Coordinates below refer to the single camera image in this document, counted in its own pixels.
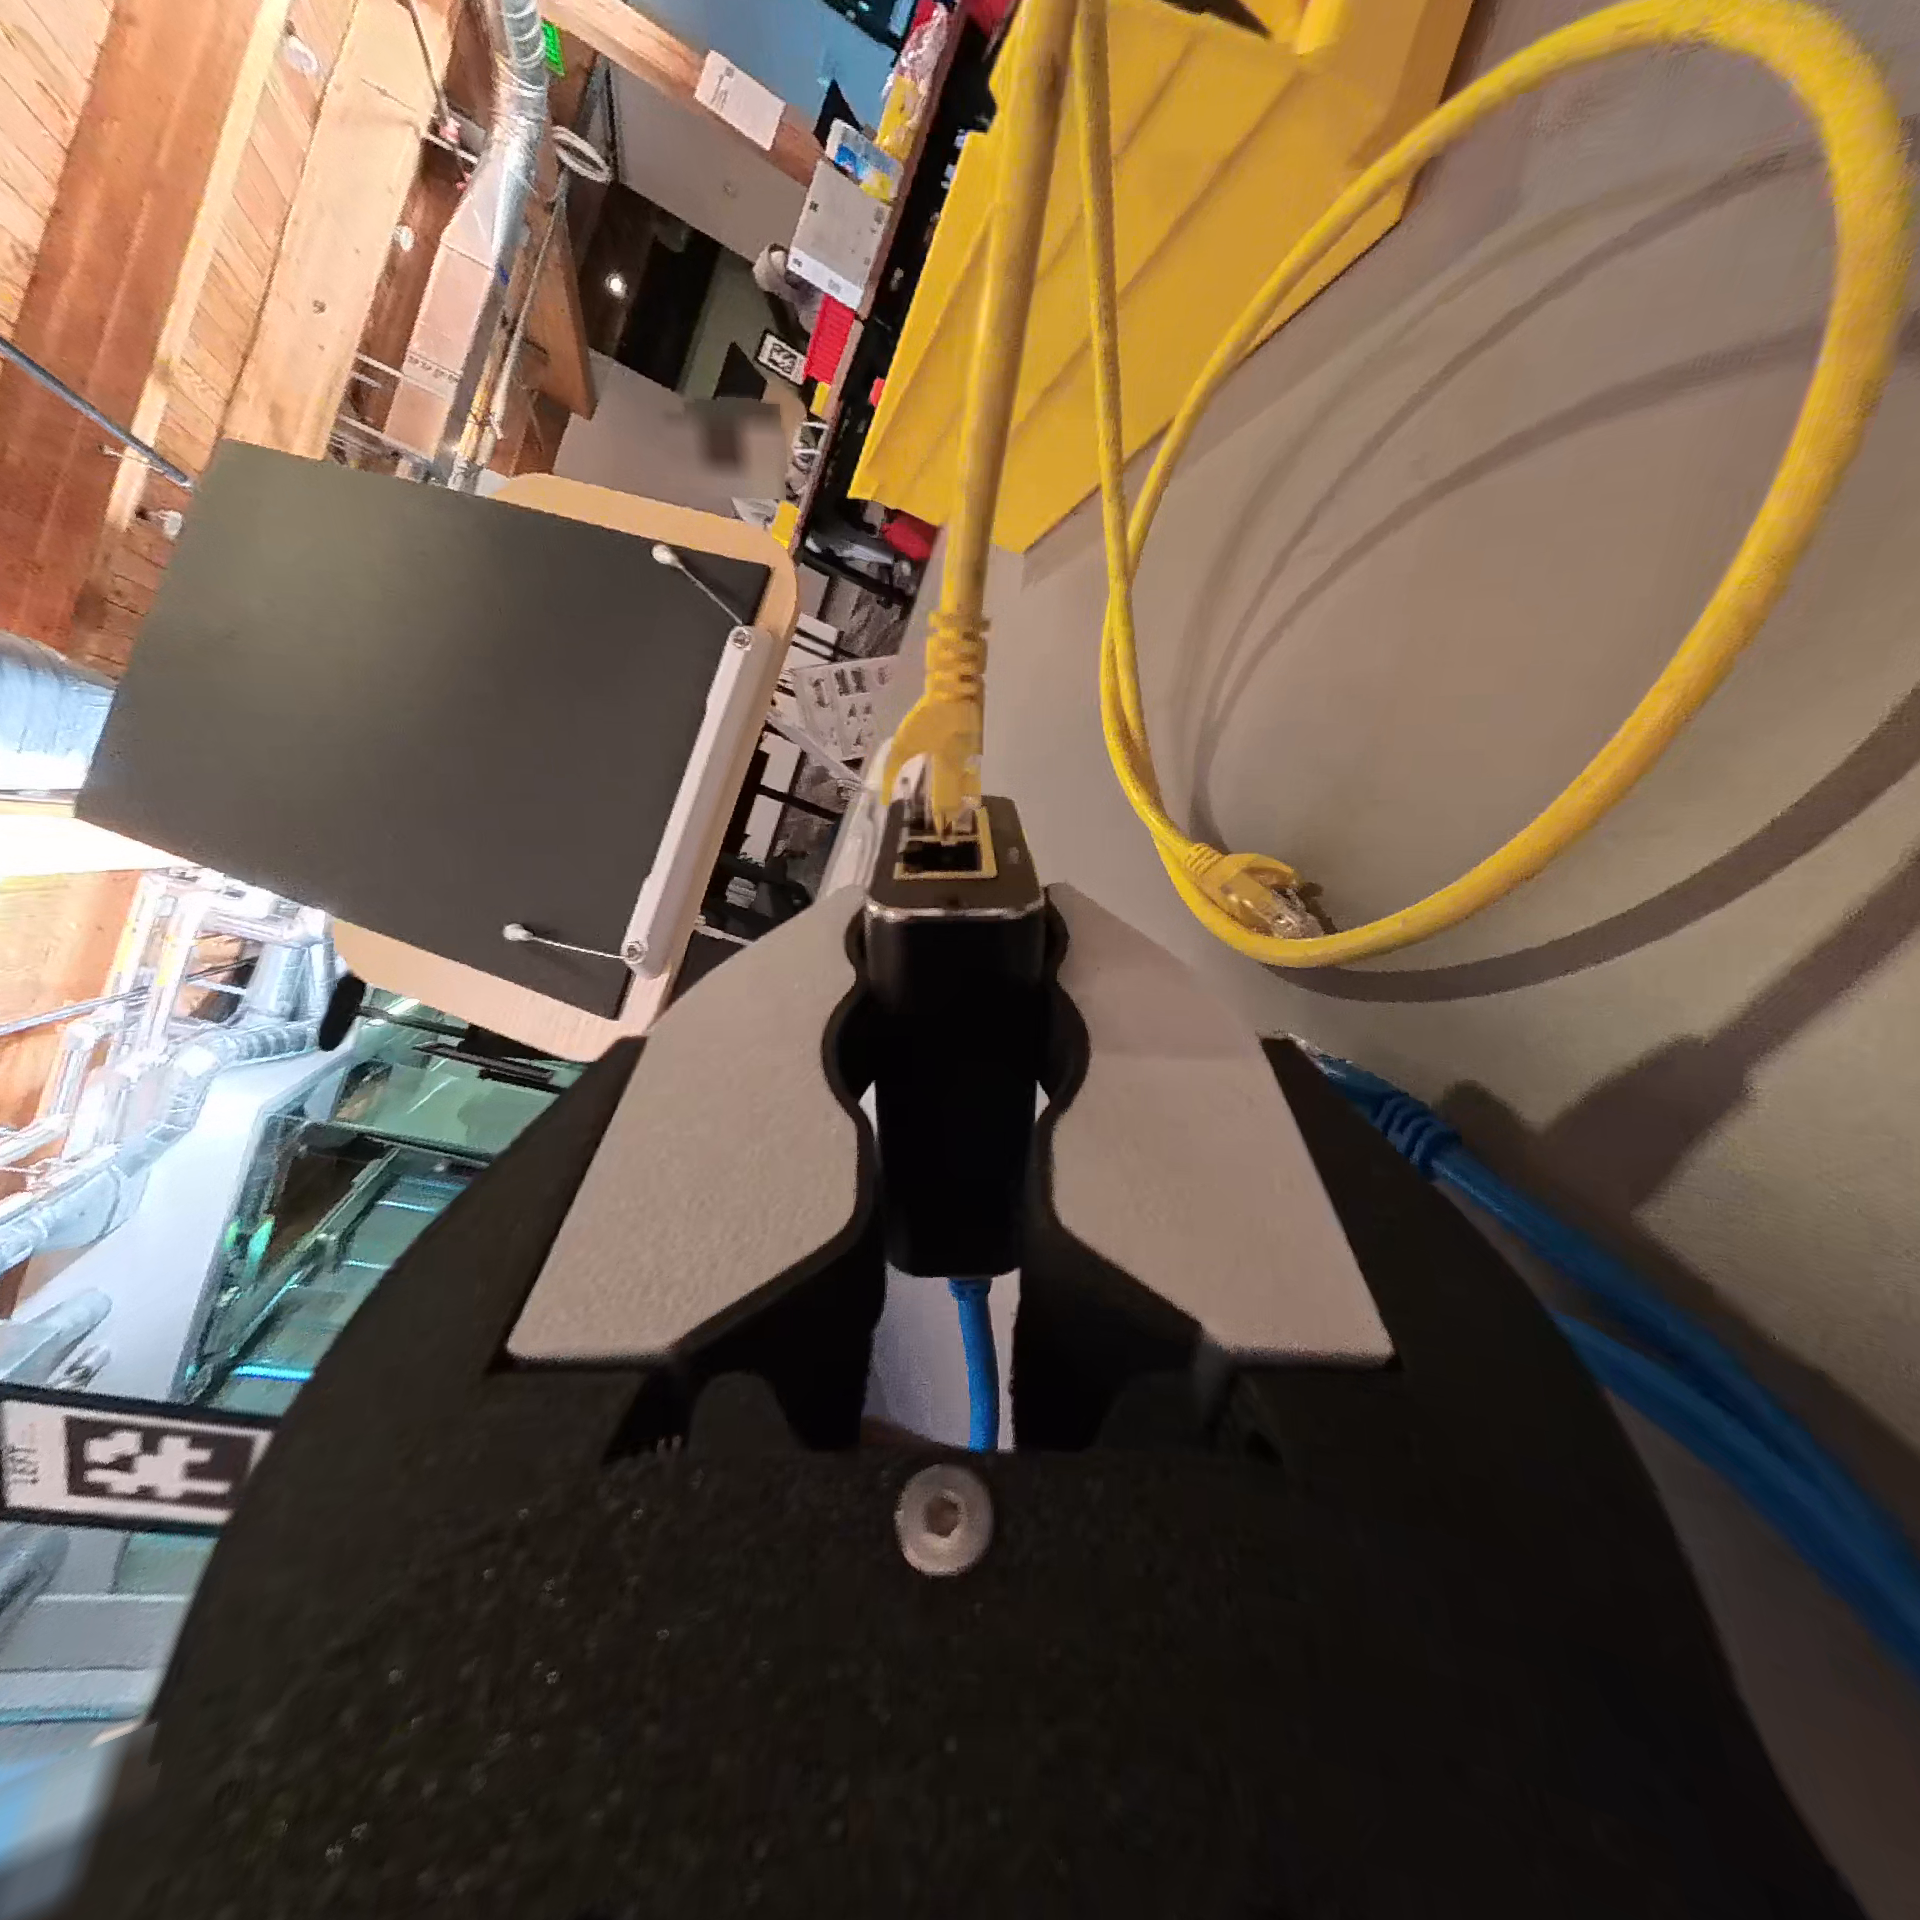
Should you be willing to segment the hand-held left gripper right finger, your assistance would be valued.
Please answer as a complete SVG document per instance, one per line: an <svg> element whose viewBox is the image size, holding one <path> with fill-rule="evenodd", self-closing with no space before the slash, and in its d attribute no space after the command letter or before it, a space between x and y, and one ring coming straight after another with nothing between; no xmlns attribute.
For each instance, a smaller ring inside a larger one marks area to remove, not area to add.
<svg viewBox="0 0 1920 1920"><path fill-rule="evenodd" d="M1210 1426L1243 1377L1398 1363L1249 1022L1091 895L1048 890L1015 1446L1080 1453L1137 1402Z"/></svg>

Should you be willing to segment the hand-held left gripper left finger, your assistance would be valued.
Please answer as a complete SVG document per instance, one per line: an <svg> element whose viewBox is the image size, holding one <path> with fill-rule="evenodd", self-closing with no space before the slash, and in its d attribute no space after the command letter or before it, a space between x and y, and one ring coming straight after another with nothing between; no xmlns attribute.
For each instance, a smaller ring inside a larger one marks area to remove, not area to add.
<svg viewBox="0 0 1920 1920"><path fill-rule="evenodd" d="M514 1363L641 1371L684 1423L750 1377L804 1449L857 1442L886 1299L859 911L816 903L659 1018L508 1333Z"/></svg>

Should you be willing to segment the black ethernet port adapter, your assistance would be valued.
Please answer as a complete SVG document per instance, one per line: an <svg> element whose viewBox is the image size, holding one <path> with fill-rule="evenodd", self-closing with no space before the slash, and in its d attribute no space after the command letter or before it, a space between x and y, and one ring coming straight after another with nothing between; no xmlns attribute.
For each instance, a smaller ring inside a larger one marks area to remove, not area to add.
<svg viewBox="0 0 1920 1920"><path fill-rule="evenodd" d="M958 845L891 805L859 946L886 1256L927 1280L1014 1274L1050 982L1050 906L1017 805L986 799Z"/></svg>

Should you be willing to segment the yellow plastic bin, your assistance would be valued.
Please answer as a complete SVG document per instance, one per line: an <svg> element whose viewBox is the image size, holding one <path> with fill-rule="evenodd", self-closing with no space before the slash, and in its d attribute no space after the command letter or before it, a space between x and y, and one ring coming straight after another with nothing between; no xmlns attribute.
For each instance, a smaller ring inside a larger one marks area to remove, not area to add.
<svg viewBox="0 0 1920 1920"><path fill-rule="evenodd" d="M1254 2L1266 37L1108 5L1120 421L1134 461L1328 206L1443 103L1471 2ZM851 494L945 527L987 281L1001 145L971 135ZM1026 552L1098 490L1078 118L1063 111L995 542Z"/></svg>

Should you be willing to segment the printed marker sign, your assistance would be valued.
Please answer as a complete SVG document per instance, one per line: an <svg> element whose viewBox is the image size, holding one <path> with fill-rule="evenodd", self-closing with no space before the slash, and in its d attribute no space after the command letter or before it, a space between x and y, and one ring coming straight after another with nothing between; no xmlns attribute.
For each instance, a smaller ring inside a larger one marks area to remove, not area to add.
<svg viewBox="0 0 1920 1920"><path fill-rule="evenodd" d="M208 1539L278 1433L267 1415L7 1384L2 1518Z"/></svg>

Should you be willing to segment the white cardboard box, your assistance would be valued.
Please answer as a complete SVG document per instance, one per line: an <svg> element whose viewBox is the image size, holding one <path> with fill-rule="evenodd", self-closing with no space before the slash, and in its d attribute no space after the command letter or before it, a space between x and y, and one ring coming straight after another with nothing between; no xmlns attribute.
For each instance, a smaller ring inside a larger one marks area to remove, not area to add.
<svg viewBox="0 0 1920 1920"><path fill-rule="evenodd" d="M787 253L790 271L824 297L859 309L870 301L891 219L891 201L870 194L831 158L822 158Z"/></svg>

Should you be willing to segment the black panel with wooden frame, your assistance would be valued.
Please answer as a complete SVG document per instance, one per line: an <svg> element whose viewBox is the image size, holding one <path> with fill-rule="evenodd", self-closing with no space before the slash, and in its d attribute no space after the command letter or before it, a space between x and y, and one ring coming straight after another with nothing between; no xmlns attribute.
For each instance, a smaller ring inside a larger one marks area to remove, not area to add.
<svg viewBox="0 0 1920 1920"><path fill-rule="evenodd" d="M742 520L230 442L75 813L316 909L371 989L588 1064L684 965L636 978L622 950L722 647L766 629L783 669L799 611Z"/></svg>

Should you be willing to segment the silver ventilation duct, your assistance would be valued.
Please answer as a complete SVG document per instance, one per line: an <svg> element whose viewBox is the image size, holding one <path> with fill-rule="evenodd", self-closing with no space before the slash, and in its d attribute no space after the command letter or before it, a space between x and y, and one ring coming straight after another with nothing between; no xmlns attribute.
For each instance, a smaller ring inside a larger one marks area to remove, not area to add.
<svg viewBox="0 0 1920 1920"><path fill-rule="evenodd" d="M106 674L2 632L2 800L79 797L113 697Z"/></svg>
<svg viewBox="0 0 1920 1920"><path fill-rule="evenodd" d="M456 490L471 466L468 439L553 128L545 7L488 2L478 13L491 59L491 118L426 272L386 424L420 481L443 490Z"/></svg>

